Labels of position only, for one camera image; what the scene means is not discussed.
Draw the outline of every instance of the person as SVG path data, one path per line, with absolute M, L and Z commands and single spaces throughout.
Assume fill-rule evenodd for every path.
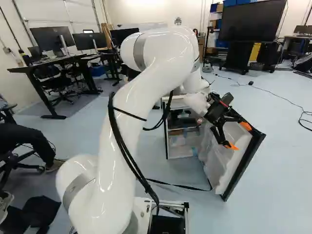
M 193 32 L 195 33 L 196 37 L 198 38 L 198 30 L 197 30 L 197 28 L 194 28 Z
M 31 144 L 39 157 L 45 162 L 46 172 L 61 167 L 63 160 L 55 159 L 55 152 L 43 133 L 14 123 L 0 123 L 0 154 L 13 150 L 17 144 Z

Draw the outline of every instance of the chair wheel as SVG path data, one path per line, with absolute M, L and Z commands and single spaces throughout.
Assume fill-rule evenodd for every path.
M 39 166 L 39 167 L 37 168 L 37 171 L 38 171 L 40 174 L 42 174 L 42 173 L 45 172 L 45 167 L 44 167 L 44 166 Z

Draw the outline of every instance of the garage door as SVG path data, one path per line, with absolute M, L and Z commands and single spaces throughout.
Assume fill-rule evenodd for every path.
M 26 28 L 68 26 L 71 33 L 83 29 L 99 32 L 93 0 L 15 0 Z

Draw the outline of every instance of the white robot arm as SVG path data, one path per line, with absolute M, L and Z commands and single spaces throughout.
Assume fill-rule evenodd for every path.
M 115 108 L 146 119 L 162 96 L 183 84 L 190 93 L 186 102 L 202 116 L 207 114 L 209 83 L 201 78 L 198 43 L 191 29 L 171 27 L 132 34 L 121 45 L 121 57 L 127 66 L 142 73 L 115 94 Z M 119 111 L 115 115 L 135 158 L 144 121 Z M 121 234 L 127 228 L 135 177 L 121 155 L 108 116 L 99 140 L 99 156 L 79 155 L 68 160 L 58 171 L 56 186 L 79 234 Z

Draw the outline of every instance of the blue bin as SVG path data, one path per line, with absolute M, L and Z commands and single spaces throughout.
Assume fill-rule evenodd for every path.
M 90 67 L 90 71 L 93 77 L 100 77 L 106 72 L 104 66 Z
M 216 12 L 216 7 L 218 6 L 218 3 L 211 4 L 210 6 L 210 12 Z
M 255 2 L 255 0 L 236 0 L 236 4 L 247 4 L 247 3 L 251 3 L 251 2 Z
M 236 5 L 236 0 L 225 0 L 223 1 L 223 6 L 235 6 Z
M 229 43 L 227 41 L 222 41 L 222 40 L 217 39 L 215 41 L 215 46 L 216 47 L 228 48 L 229 47 Z
M 215 24 L 215 28 L 216 28 L 216 29 L 220 29 L 220 28 L 221 28 L 221 22 L 222 22 L 221 19 L 217 19 L 217 20 L 216 20 L 216 24 Z

